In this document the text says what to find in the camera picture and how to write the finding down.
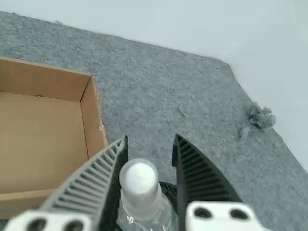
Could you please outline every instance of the floor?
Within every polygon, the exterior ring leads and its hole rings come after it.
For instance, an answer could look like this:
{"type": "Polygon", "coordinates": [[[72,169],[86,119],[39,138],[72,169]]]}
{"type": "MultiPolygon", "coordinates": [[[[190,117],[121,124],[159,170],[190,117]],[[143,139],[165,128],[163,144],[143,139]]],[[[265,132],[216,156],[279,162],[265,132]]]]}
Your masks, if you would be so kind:
{"type": "Polygon", "coordinates": [[[265,227],[308,229],[308,175],[273,130],[249,124],[251,100],[220,60],[0,12],[0,55],[87,71],[96,80],[109,142],[175,183],[175,133],[222,171],[265,227]],[[249,126],[247,137],[239,130],[249,126]]]}

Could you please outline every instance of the white bottle cap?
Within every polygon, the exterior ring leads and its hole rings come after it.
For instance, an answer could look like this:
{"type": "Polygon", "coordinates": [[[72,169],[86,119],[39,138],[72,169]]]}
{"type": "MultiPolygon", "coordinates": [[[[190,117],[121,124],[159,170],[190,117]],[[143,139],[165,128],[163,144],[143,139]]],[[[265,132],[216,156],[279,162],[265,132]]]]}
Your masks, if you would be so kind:
{"type": "Polygon", "coordinates": [[[130,160],[123,165],[119,180],[126,213],[138,220],[155,217],[162,201],[155,165],[142,158],[130,160]]]}

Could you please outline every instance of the white wall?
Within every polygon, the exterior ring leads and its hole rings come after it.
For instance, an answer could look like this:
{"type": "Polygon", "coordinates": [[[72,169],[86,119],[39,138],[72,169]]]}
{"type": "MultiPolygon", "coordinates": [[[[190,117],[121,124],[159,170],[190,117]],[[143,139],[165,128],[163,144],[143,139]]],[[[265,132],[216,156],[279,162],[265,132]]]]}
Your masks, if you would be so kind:
{"type": "Polygon", "coordinates": [[[0,0],[0,11],[228,62],[308,171],[308,2],[293,0],[0,0]]]}

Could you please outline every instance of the open cardboard box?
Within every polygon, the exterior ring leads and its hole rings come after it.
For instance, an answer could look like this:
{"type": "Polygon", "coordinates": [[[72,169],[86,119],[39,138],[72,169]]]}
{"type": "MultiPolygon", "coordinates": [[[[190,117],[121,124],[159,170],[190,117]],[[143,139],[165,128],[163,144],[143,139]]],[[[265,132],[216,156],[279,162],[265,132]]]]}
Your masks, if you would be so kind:
{"type": "Polygon", "coordinates": [[[89,74],[0,57],[0,219],[39,206],[106,146],[89,74]]]}

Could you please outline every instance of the clear plastic bottle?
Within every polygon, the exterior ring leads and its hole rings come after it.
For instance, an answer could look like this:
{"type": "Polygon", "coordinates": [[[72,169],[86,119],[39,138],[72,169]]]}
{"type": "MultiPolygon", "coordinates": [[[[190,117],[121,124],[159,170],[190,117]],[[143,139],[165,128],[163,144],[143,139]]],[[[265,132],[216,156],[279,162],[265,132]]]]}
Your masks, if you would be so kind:
{"type": "Polygon", "coordinates": [[[130,160],[119,180],[117,223],[123,231],[177,231],[177,215],[162,193],[155,165],[146,159],[130,160]]]}

